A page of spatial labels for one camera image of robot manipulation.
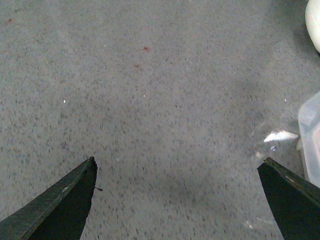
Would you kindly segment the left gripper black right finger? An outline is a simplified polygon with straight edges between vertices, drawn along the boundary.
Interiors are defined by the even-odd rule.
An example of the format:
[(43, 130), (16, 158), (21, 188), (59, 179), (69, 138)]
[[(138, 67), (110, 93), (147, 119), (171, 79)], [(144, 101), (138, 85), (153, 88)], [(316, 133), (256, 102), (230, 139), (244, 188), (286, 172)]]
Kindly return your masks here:
[(285, 240), (320, 238), (320, 188), (272, 158), (257, 168), (274, 220)]

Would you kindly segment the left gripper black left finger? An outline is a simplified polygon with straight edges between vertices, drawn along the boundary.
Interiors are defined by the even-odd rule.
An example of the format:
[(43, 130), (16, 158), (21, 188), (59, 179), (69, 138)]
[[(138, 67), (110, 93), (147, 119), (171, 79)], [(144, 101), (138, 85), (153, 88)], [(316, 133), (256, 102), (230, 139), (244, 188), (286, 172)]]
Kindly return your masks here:
[(79, 240), (89, 215), (97, 180), (91, 156), (0, 222), (2, 240)]

